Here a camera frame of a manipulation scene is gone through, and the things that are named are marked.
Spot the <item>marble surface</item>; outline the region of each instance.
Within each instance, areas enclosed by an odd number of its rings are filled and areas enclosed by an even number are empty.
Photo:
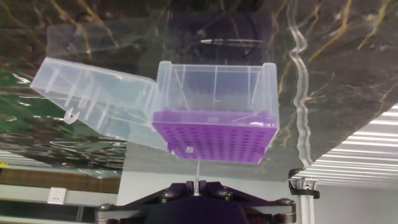
[[[281,128],[272,147],[256,166],[206,163],[207,175],[285,180],[398,102],[395,0],[1,1],[0,37],[0,147],[58,167],[121,169],[126,143],[56,119],[62,110],[29,89],[46,55],[153,79],[161,60],[274,62]],[[127,149],[131,170],[195,167]]]

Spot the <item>purple plate with holes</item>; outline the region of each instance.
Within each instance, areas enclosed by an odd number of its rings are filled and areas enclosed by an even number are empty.
[[[179,159],[258,164],[277,132],[277,121],[241,111],[156,112],[153,125]]]

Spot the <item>ceiling light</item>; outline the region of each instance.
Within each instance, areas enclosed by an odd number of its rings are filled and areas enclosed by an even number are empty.
[[[379,133],[379,132],[372,132],[372,131],[357,131],[353,135],[398,137],[398,134]]]
[[[375,141],[394,141],[394,142],[398,142],[398,139],[391,139],[391,138],[375,138],[375,137],[362,137],[362,136],[348,136],[348,139],[375,140]]]
[[[387,121],[387,120],[381,120],[381,119],[374,119],[373,121],[369,122],[369,124],[398,125],[398,121]]]
[[[328,160],[323,160],[319,159],[317,162],[329,162],[329,163],[343,163],[343,164],[362,164],[362,165],[374,165],[374,166],[393,166],[393,167],[398,167],[398,164],[376,164],[376,163],[368,163],[368,162],[351,162],[351,161],[328,161]]]
[[[378,143],[378,142],[354,142],[354,141],[343,141],[342,144],[357,144],[363,146],[388,146],[398,147],[398,144]]]
[[[337,156],[337,155],[328,155],[328,154],[323,155],[323,157],[337,157],[337,158],[347,158],[347,159],[370,159],[370,160],[380,160],[380,161],[398,161],[398,159],[361,157],[361,156]]]

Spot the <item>screw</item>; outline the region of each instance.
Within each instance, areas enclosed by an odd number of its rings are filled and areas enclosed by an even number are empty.
[[[175,194],[173,192],[164,192],[163,193],[163,197],[165,198],[170,198],[170,197],[174,197]]]
[[[291,203],[293,203],[294,201],[292,201],[289,198],[281,198],[279,200],[277,200],[277,202],[282,203],[284,205],[290,205]]]
[[[103,204],[103,205],[100,205],[99,207],[98,207],[98,210],[108,210],[108,209],[110,209],[112,207],[112,204],[110,204],[110,203],[105,203],[105,204]]]
[[[229,192],[229,191],[227,191],[227,190],[225,190],[225,189],[223,189],[223,190],[218,190],[218,191],[216,192],[216,194],[217,194],[217,196],[220,196],[220,197],[230,197],[230,196],[232,196],[232,192]]]

